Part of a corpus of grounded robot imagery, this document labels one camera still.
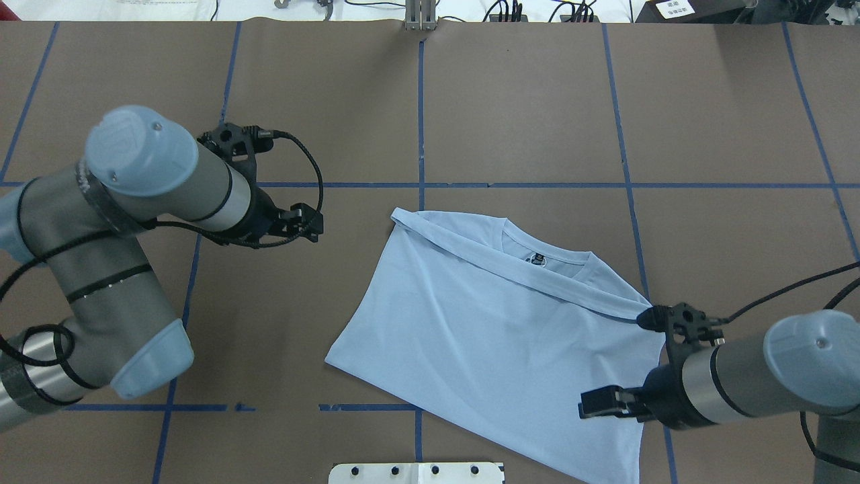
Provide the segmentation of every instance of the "black cable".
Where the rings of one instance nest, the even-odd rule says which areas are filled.
[[[44,254],[38,256],[37,258],[31,260],[30,262],[22,265],[18,269],[15,270],[6,280],[3,282],[3,285],[0,286],[0,301],[3,300],[6,293],[12,289],[12,285],[24,275],[25,272],[31,270],[33,267],[43,264],[48,259],[57,256],[65,251],[69,251],[78,247],[79,245],[86,244],[88,242],[92,242],[93,240],[105,239],[106,237],[113,236],[114,233],[110,231],[103,231],[97,233],[91,233],[88,235],[84,235],[83,237],[78,237],[77,239],[72,240],[66,244],[61,245],[55,249],[51,249],[50,251],[45,252]],[[32,336],[34,334],[40,332],[53,332],[60,333],[66,337],[69,342],[68,347],[65,348],[62,355],[57,355],[53,360],[38,360],[36,358],[28,357],[22,352],[18,351],[14,346],[9,344],[9,341],[6,340],[2,335],[0,335],[0,351],[5,353],[8,357],[24,364],[28,364],[30,366],[53,366],[57,364],[61,364],[71,357],[71,353],[75,350],[75,338],[72,336],[71,331],[68,328],[61,325],[40,325],[33,328],[30,328],[32,331],[29,332],[29,335]]]
[[[495,3],[490,5],[489,8],[487,9],[487,14],[484,15],[484,18],[483,18],[483,20],[481,20],[481,22],[487,21],[487,19],[489,18],[490,12],[493,11],[493,9],[495,8],[496,5],[499,5],[499,20],[501,20],[501,5],[503,3],[505,4],[505,6],[507,6],[507,0],[496,0]]]
[[[343,0],[347,5],[355,5],[356,7],[374,7],[377,5],[391,5],[394,7],[401,7],[403,9],[406,8],[406,5],[402,3],[394,3],[394,2],[369,2],[369,3],[358,3],[353,2],[352,0]]]
[[[594,5],[596,2],[597,0],[592,0],[591,3],[585,3],[583,1],[582,6],[580,7],[580,9],[582,10],[582,16],[577,15],[576,20],[579,21],[581,19],[582,23],[592,22],[594,20],[594,9],[592,9],[592,5]]]
[[[815,0],[815,3],[813,3],[812,9],[809,11],[809,18],[806,21],[807,24],[812,25],[812,21],[815,20],[815,14],[821,8],[822,4],[823,4],[822,0]]]
[[[854,289],[857,289],[858,286],[860,286],[860,277],[849,282],[847,286],[843,287],[842,290],[840,290],[824,306],[824,308],[825,309],[834,309],[840,302],[842,302],[843,299],[845,299],[845,297],[847,295],[851,294],[851,291],[853,291]],[[803,438],[806,439],[807,445],[809,446],[809,451],[812,452],[812,455],[818,457],[818,448],[815,446],[815,441],[812,439],[812,434],[809,433],[809,425],[807,424],[807,421],[806,421],[806,412],[800,412],[800,414],[801,414],[801,430],[803,431]]]
[[[304,146],[304,144],[292,134],[287,133],[286,131],[277,131],[273,130],[272,134],[275,139],[284,138],[292,141],[298,146],[298,149],[302,150],[302,153],[307,157],[308,161],[310,161],[310,165],[313,166],[314,172],[316,173],[316,184],[319,187],[319,196],[316,200],[316,213],[308,220],[308,223],[305,224],[297,233],[290,237],[285,237],[282,240],[278,240],[277,242],[248,242],[246,240],[240,239],[229,239],[224,236],[218,235],[215,232],[209,232],[208,230],[202,229],[198,226],[193,226],[191,224],[187,224],[185,222],[174,222],[174,221],[158,221],[155,223],[155,226],[172,226],[176,228],[184,228],[186,230],[190,230],[191,232],[198,233],[202,237],[215,242],[216,244],[233,244],[239,245],[241,247],[250,247],[252,249],[267,249],[269,247],[278,247],[280,245],[289,244],[295,239],[302,237],[305,235],[310,227],[313,225],[316,218],[319,216],[320,212],[323,210],[323,174],[320,172],[320,167],[316,164],[316,160],[313,155],[310,154],[310,151]]]
[[[268,247],[277,247],[279,245],[289,244],[293,240],[305,235],[310,229],[310,227],[313,225],[313,223],[316,221],[316,218],[319,216],[320,212],[322,212],[323,210],[323,174],[320,172],[320,167],[318,164],[316,164],[316,160],[314,159],[313,155],[310,154],[310,151],[308,151],[307,147],[305,147],[304,144],[298,138],[285,131],[273,130],[272,134],[275,139],[283,138],[295,143],[295,145],[298,146],[298,149],[300,149],[302,153],[304,153],[304,155],[307,157],[308,161],[310,161],[310,165],[313,166],[314,172],[316,173],[316,183],[319,186],[319,196],[316,200],[316,212],[312,217],[310,217],[310,220],[308,220],[308,222],[301,229],[298,230],[297,233],[290,237],[284,237],[282,240],[278,240],[277,242],[261,243],[226,238],[221,235],[218,235],[217,233],[209,232],[198,226],[193,226],[183,222],[157,221],[153,224],[153,228],[157,226],[172,226],[176,228],[184,228],[186,230],[190,230],[191,232],[198,233],[202,237],[205,237],[206,239],[209,239],[217,244],[233,244],[240,245],[242,247],[250,247],[252,249],[265,249]],[[75,247],[78,247],[80,245],[87,244],[88,242],[92,242],[94,240],[105,239],[107,237],[113,236],[114,233],[110,231],[102,231],[84,235],[82,237],[73,239],[72,241],[63,244],[60,247],[51,249],[50,251],[47,251],[40,256],[34,258],[30,262],[27,262],[26,264],[22,265],[14,272],[12,272],[12,274],[7,277],[6,280],[3,282],[3,285],[0,285],[0,301],[3,301],[3,297],[12,288],[12,285],[15,284],[18,279],[20,279],[21,276],[24,275],[24,273],[26,273],[28,270],[31,270],[33,267],[39,264],[43,264],[48,259],[56,257],[57,255],[74,249]],[[68,328],[62,325],[40,325],[29,328],[27,335],[33,336],[34,334],[38,334],[41,332],[59,333],[65,336],[68,341],[68,346],[64,349],[63,354],[57,355],[57,357],[53,360],[39,360],[36,358],[28,357],[27,355],[17,350],[14,346],[12,346],[9,341],[3,337],[2,334],[0,334],[0,351],[2,351],[8,357],[16,360],[17,362],[28,364],[30,366],[54,366],[68,361],[68,359],[71,357],[71,353],[75,350],[75,338],[74,335],[72,335],[71,331],[69,331]]]
[[[585,9],[587,9],[587,8],[588,8],[588,6],[586,5],[586,3],[585,3],[585,2],[582,2],[582,3],[580,4],[579,8],[578,8],[578,9],[576,9],[576,11],[574,12],[574,14],[573,14],[573,15],[571,15],[571,16],[570,16],[570,18],[568,18],[568,22],[579,22],[579,21],[580,21],[580,19],[581,19],[581,17],[582,17],[583,12],[584,12],[584,11],[585,11]]]
[[[726,318],[726,323],[730,323],[730,322],[738,319],[743,313],[746,313],[750,309],[753,309],[754,307],[758,306],[759,304],[770,301],[771,299],[773,299],[779,295],[783,295],[792,289],[797,289],[801,286],[809,284],[810,282],[819,281],[820,279],[824,279],[825,277],[835,276],[837,274],[841,274],[843,272],[846,272],[847,270],[855,269],[857,267],[860,267],[860,262],[855,262],[853,264],[843,265],[842,267],[839,267],[837,269],[829,270],[827,272],[822,272],[821,274],[818,274],[816,276],[807,277],[806,279],[803,279],[802,281],[798,281],[798,282],[795,282],[795,283],[790,284],[788,286],[785,286],[784,288],[779,289],[778,291],[774,291],[774,292],[766,295],[765,297],[763,297],[761,299],[757,299],[756,301],[753,301],[753,302],[747,304],[746,306],[742,307],[737,312],[735,312],[734,314],[732,314],[731,316]]]
[[[573,2],[559,2],[559,3],[558,3],[558,5],[556,6],[556,9],[552,11],[552,14],[550,15],[550,19],[549,19],[548,21],[546,21],[546,22],[547,22],[547,23],[552,22],[552,19],[556,18],[556,12],[557,12],[561,7],[563,7],[563,6],[565,6],[565,5],[570,5],[570,16],[571,16],[571,17],[573,17],[573,16],[574,16],[574,13],[576,13],[576,3],[573,3]]]
[[[321,6],[321,7],[322,7],[322,6],[324,6],[324,7],[325,7],[325,17],[323,17],[323,18],[322,18],[322,21],[323,21],[323,22],[328,22],[328,21],[330,21],[330,20],[331,20],[331,16],[335,13],[335,0],[329,0],[329,2],[328,2],[328,3],[326,3],[325,5],[322,5],[322,4],[320,3],[320,6]]]
[[[815,448],[815,441],[812,439],[812,434],[809,433],[809,426],[806,421],[806,412],[801,412],[801,430],[803,430],[803,438],[806,439],[809,450],[813,455],[817,454],[818,449]]]
[[[842,290],[841,290],[841,291],[839,291],[839,292],[838,292],[838,293],[833,297],[833,299],[831,299],[831,300],[830,300],[830,301],[829,301],[829,302],[824,306],[824,308],[825,308],[825,309],[833,309],[833,308],[835,308],[835,307],[836,307],[836,305],[837,305],[837,304],[839,304],[840,302],[842,302],[842,300],[843,300],[843,299],[845,299],[845,297],[846,297],[847,295],[851,294],[851,291],[853,291],[854,289],[857,289],[857,286],[860,286],[860,277],[858,277],[857,279],[855,279],[855,280],[851,281],[847,286],[843,287],[843,288],[842,288]]]

